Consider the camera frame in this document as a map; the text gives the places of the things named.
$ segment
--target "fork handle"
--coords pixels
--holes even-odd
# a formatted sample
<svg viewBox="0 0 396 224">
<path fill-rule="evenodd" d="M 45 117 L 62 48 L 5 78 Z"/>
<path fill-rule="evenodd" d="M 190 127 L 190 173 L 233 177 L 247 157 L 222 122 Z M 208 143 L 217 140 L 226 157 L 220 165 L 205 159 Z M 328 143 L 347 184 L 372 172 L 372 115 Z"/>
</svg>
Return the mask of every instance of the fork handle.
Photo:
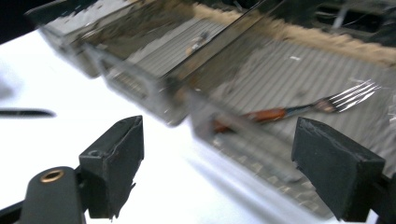
<svg viewBox="0 0 396 224">
<path fill-rule="evenodd" d="M 268 120 L 283 119 L 287 115 L 287 109 L 284 107 L 272 108 L 267 110 L 253 111 L 244 114 L 242 117 L 250 119 L 255 122 L 264 122 Z M 230 128 L 226 125 L 220 123 L 219 121 L 214 121 L 214 131 L 215 133 L 225 133 L 229 131 Z"/>
</svg>

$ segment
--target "fork tines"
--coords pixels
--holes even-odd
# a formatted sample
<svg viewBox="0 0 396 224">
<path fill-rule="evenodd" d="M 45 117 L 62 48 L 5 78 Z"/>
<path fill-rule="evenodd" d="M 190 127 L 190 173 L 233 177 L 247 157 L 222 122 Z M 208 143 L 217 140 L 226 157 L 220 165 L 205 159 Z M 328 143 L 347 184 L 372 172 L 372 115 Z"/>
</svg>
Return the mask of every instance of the fork tines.
<svg viewBox="0 0 396 224">
<path fill-rule="evenodd" d="M 335 94 L 329 100 L 332 102 L 337 112 L 342 112 L 349 109 L 353 105 L 357 105 L 365 101 L 379 88 L 380 87 L 378 85 L 375 85 L 375 83 L 369 79 L 362 82 L 360 85 Z"/>
</svg>

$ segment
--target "black pen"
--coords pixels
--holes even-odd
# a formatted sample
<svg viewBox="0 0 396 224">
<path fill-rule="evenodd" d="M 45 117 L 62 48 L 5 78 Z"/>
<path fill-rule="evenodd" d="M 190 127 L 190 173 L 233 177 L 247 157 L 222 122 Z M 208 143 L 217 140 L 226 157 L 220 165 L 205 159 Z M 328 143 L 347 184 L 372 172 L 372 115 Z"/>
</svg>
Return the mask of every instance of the black pen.
<svg viewBox="0 0 396 224">
<path fill-rule="evenodd" d="M 55 113 L 44 109 L 0 109 L 0 117 L 55 117 Z"/>
</svg>

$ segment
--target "transparent plastic tray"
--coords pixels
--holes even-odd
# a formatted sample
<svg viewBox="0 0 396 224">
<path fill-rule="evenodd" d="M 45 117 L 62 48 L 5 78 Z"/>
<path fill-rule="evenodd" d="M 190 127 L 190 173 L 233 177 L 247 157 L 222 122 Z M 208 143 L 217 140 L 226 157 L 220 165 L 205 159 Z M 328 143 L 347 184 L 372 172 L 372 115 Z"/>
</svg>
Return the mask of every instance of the transparent plastic tray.
<svg viewBox="0 0 396 224">
<path fill-rule="evenodd" d="M 138 0 L 54 1 L 36 7 L 26 16 L 37 26 L 51 47 L 89 77 L 99 71 L 81 47 L 81 37 L 140 7 Z"/>
<path fill-rule="evenodd" d="M 337 114 L 310 111 L 300 116 L 327 123 L 384 157 L 384 174 L 391 175 L 396 164 L 396 132 L 391 128 L 389 107 L 394 105 L 396 72 L 392 66 L 396 59 L 386 54 L 394 55 L 395 49 L 266 16 L 248 26 L 190 75 L 187 102 L 194 133 L 224 160 L 238 163 L 314 216 L 331 217 L 315 188 L 291 161 L 298 116 L 259 124 L 242 115 L 310 104 L 371 80 L 381 88 L 359 105 Z M 215 121 L 231 130 L 216 133 Z"/>
<path fill-rule="evenodd" d="M 187 116 L 185 77 L 216 54 L 201 49 L 210 42 L 226 45 L 215 41 L 219 33 L 240 33 L 225 29 L 244 12 L 223 11 L 221 1 L 202 3 L 155 1 L 84 36 L 84 48 L 109 87 L 169 125 Z"/>
</svg>

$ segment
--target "black clamp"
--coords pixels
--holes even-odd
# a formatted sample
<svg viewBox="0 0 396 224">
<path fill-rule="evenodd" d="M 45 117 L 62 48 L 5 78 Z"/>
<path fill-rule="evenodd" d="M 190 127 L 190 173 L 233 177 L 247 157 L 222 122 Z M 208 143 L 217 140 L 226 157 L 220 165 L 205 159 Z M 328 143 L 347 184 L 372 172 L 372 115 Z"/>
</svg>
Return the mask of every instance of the black clamp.
<svg viewBox="0 0 396 224">
<path fill-rule="evenodd" d="M 291 159 L 337 219 L 396 223 L 396 174 L 382 175 L 385 160 L 332 127 L 299 118 Z"/>
<path fill-rule="evenodd" d="M 79 155 L 80 166 L 48 169 L 29 182 L 25 200 L 0 211 L 0 223 L 85 223 L 118 217 L 144 159 L 143 119 L 115 123 Z"/>
</svg>

